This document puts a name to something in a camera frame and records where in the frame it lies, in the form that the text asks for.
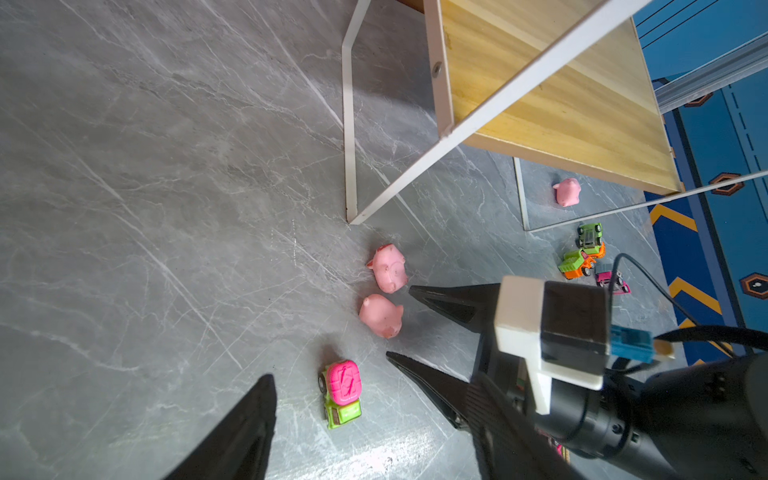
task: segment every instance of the white table leg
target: white table leg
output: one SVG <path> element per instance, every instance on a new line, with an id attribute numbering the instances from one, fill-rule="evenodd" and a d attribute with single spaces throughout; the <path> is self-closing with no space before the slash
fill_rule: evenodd
<path id="1" fill-rule="evenodd" d="M 353 22 L 349 25 L 347 37 L 353 32 L 353 24 L 360 8 L 360 3 L 368 0 L 359 0 L 358 6 L 353 15 Z M 579 56 L 587 48 L 590 48 L 596 41 L 603 38 L 608 32 L 619 26 L 622 22 L 631 17 L 637 10 L 640 10 L 650 0 L 603 0 L 591 12 L 581 18 L 574 26 L 566 31 L 560 38 L 544 49 L 536 58 L 531 60 L 522 70 L 520 70 L 507 83 L 499 88 L 493 95 L 481 103 L 471 114 L 457 124 L 451 133 L 447 134 L 413 165 L 408 167 L 394 182 L 392 182 L 384 191 L 365 207 L 356 217 L 348 220 L 352 225 L 360 225 L 368 217 L 373 215 L 379 208 L 390 201 L 400 190 L 413 182 L 419 175 L 423 174 L 428 168 L 443 158 L 445 154 L 453 150 L 464 140 L 469 138 L 477 130 L 493 120 L 496 115 L 523 98 L 529 91 L 540 85 L 544 80 L 553 75 L 556 71 L 564 67 L 568 62 Z M 362 14 L 359 16 L 359 23 L 362 21 Z M 344 116 L 345 124 L 345 150 L 346 150 L 346 110 Z M 349 218 L 349 201 L 347 204 Z"/>
<path id="2" fill-rule="evenodd" d="M 523 170 L 520 168 L 520 159 L 513 157 L 515 162 L 515 180 L 518 182 L 518 201 L 520 202 L 520 217 L 523 220 L 523 230 L 526 232 L 531 229 L 528 222 L 528 204 L 525 202 L 525 188 L 523 187 Z"/>
<path id="3" fill-rule="evenodd" d="M 346 181 L 346 221 L 357 217 L 357 164 L 355 160 L 355 106 L 352 90 L 352 46 L 371 0 L 358 0 L 346 35 L 341 43 L 342 110 L 344 116 L 344 176 Z"/>

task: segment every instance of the wooden shelf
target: wooden shelf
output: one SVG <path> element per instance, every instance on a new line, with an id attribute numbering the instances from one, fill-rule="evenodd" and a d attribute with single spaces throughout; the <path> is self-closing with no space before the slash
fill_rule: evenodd
<path id="1" fill-rule="evenodd" d="M 441 135 L 597 3 L 425 0 Z M 656 194 L 681 190 L 631 19 L 465 143 Z"/>

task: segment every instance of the toy truck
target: toy truck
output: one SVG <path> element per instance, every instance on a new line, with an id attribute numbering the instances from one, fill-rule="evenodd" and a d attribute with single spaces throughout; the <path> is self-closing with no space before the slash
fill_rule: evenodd
<path id="1" fill-rule="evenodd" d="M 602 223 L 588 223 L 578 228 L 578 246 L 587 255 L 596 258 L 605 257 L 605 244 L 603 243 Z"/>
<path id="2" fill-rule="evenodd" d="M 337 429 L 362 415 L 360 370 L 352 360 L 327 366 L 317 376 L 317 383 L 325 396 L 328 429 Z"/>
<path id="3" fill-rule="evenodd" d="M 595 258 L 587 254 L 583 249 L 568 252 L 563 255 L 563 263 L 558 265 L 558 270 L 569 280 L 580 276 L 590 276 Z"/>
<path id="4" fill-rule="evenodd" d="M 611 283 L 611 271 L 613 266 L 609 263 L 600 262 L 595 267 L 594 280 L 598 283 L 598 286 L 607 287 Z M 616 272 L 616 283 L 614 283 L 614 295 L 624 295 L 625 293 L 632 293 L 632 290 L 624 281 L 621 272 Z"/>

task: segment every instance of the toy pig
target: toy pig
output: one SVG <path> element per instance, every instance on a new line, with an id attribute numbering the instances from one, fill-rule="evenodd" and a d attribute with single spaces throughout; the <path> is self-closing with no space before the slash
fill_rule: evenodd
<path id="1" fill-rule="evenodd" d="M 395 306 L 378 293 L 367 297 L 360 307 L 360 320 L 376 335 L 391 339 L 402 327 L 402 305 Z"/>
<path id="2" fill-rule="evenodd" d="M 373 255 L 373 260 L 366 266 L 373 270 L 376 283 L 384 293 L 394 293 L 408 283 L 406 258 L 393 243 L 379 247 Z"/>
<path id="3" fill-rule="evenodd" d="M 581 192 L 581 185 L 575 178 L 566 178 L 559 184 L 552 185 L 552 188 L 558 191 L 558 203 L 562 207 L 570 207 L 578 203 L 578 194 Z"/>

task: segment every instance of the white metal frame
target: white metal frame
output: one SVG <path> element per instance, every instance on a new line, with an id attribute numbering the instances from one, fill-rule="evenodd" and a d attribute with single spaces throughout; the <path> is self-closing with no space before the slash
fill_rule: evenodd
<path id="1" fill-rule="evenodd" d="M 768 68 L 768 31 L 657 88 L 662 114 Z"/>
<path id="2" fill-rule="evenodd" d="M 529 91 L 579 56 L 596 41 L 630 18 L 651 0 L 603 0 L 591 12 L 576 22 L 514 77 L 488 97 L 464 120 L 432 145 L 413 165 L 408 167 L 362 211 L 357 210 L 357 177 L 355 160 L 354 106 L 352 87 L 352 46 L 357 38 L 370 0 L 358 0 L 341 47 L 342 98 L 344 113 L 344 169 L 346 175 L 346 218 L 360 225 L 383 207 L 403 188 L 423 174 L 449 151 L 473 135 L 498 114 L 520 100 Z"/>
<path id="3" fill-rule="evenodd" d="M 675 194 L 675 195 L 670 195 L 669 197 L 657 198 L 656 200 L 649 200 L 647 202 L 643 202 L 642 204 L 635 204 L 635 205 L 629 205 L 627 207 L 614 208 L 612 210 L 606 210 L 605 212 L 600 212 L 598 214 L 586 215 L 584 217 L 574 218 L 573 220 L 565 220 L 562 222 L 553 223 L 552 225 L 546 225 L 544 227 L 539 227 L 534 229 L 526 228 L 526 230 L 531 233 L 536 233 L 536 232 L 541 232 L 543 230 L 549 230 L 550 228 L 562 227 L 563 225 L 579 223 L 585 220 L 592 220 L 593 218 L 602 217 L 604 215 L 620 214 L 621 212 L 626 212 L 627 210 L 634 210 L 636 208 L 642 208 L 642 207 L 650 207 L 651 205 L 665 204 L 666 202 L 671 202 L 672 200 L 690 197 L 691 195 L 702 194 L 703 192 L 708 192 L 710 190 L 715 190 L 717 188 L 727 187 L 728 185 L 740 184 L 741 182 L 744 182 L 747 180 L 754 180 L 758 177 L 765 177 L 766 175 L 768 175 L 768 170 L 762 170 L 759 172 L 755 172 L 753 174 L 742 175 L 741 177 L 737 177 L 732 180 L 719 182 L 712 185 L 706 185 L 704 187 L 694 188 L 693 190 L 688 190 L 687 192 L 683 192 L 681 194 Z"/>
<path id="4" fill-rule="evenodd" d="M 526 232 L 531 229 L 531 223 L 528 221 L 528 204 L 525 203 L 525 187 L 523 186 L 523 170 L 520 167 L 520 159 L 513 157 L 515 166 L 515 181 L 518 183 L 518 200 L 520 200 L 520 217 L 523 221 L 523 230 Z"/>

